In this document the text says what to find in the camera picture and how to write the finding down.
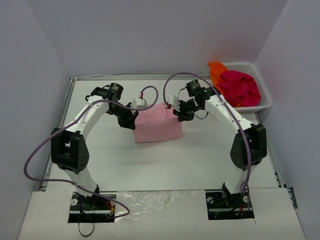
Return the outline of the pink t shirt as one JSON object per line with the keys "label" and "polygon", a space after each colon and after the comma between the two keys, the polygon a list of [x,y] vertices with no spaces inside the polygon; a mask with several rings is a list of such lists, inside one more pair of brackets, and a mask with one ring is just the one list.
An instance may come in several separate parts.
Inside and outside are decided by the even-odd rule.
{"label": "pink t shirt", "polygon": [[140,111],[134,123],[133,136],[136,143],[156,143],[183,136],[182,123],[173,114],[173,110],[165,108],[162,103]]}

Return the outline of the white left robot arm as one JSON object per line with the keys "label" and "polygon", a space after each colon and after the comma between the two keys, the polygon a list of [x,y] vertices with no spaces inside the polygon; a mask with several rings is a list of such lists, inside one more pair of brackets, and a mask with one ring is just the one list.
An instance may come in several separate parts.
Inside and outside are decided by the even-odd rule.
{"label": "white left robot arm", "polygon": [[134,130],[137,111],[131,111],[109,102],[100,100],[111,100],[118,102],[124,88],[118,83],[111,83],[105,87],[96,87],[90,95],[86,96],[85,113],[80,112],[71,122],[71,127],[65,129],[51,139],[51,161],[63,170],[76,183],[76,192],[82,203],[89,209],[97,208],[101,203],[98,184],[93,180],[87,167],[90,153],[86,139],[104,114],[117,117],[120,127]]}

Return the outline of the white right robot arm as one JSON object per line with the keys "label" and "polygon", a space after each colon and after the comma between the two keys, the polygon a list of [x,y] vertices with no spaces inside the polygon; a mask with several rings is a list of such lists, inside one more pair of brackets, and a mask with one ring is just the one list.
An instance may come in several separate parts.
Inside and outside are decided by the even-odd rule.
{"label": "white right robot arm", "polygon": [[252,170],[267,156],[266,128],[243,117],[214,87],[202,87],[195,79],[185,88],[190,99],[174,97],[172,102],[173,113],[180,122],[191,121],[197,111],[204,110],[234,135],[229,154],[233,169],[221,188],[222,202],[232,207],[245,192]]}

